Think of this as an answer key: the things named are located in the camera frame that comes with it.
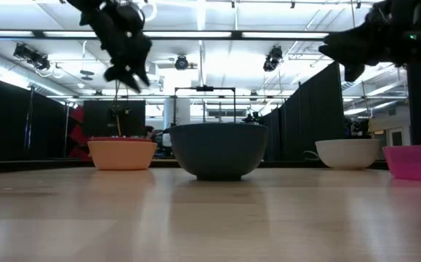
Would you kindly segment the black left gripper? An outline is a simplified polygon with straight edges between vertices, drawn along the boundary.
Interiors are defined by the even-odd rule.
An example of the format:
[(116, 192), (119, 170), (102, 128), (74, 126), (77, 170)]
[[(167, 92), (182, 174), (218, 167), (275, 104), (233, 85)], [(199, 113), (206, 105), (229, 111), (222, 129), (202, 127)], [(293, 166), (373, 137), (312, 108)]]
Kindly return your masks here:
[(116, 81), (131, 87), (136, 93), (141, 89), (133, 75), (126, 70), (129, 67), (139, 77), (141, 82), (149, 87), (145, 62), (152, 47), (152, 41), (142, 32), (134, 36), (127, 36), (115, 31), (106, 31), (100, 34), (102, 49), (111, 56), (111, 66), (103, 74), (107, 82)]

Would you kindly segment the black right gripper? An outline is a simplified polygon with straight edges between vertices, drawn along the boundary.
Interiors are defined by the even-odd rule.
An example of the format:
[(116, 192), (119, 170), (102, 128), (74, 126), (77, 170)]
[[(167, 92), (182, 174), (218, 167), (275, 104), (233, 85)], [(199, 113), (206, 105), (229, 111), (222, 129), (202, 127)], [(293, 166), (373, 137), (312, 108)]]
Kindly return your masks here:
[[(409, 1), (379, 1), (368, 13), (368, 21), (381, 23), (385, 31), (385, 47), (389, 49), (391, 62), (397, 67), (406, 64), (402, 35), (410, 29)], [(373, 44), (377, 32), (370, 28), (353, 28), (328, 34), (319, 52), (345, 66), (346, 82), (355, 82), (365, 71), (365, 65), (377, 65)]]

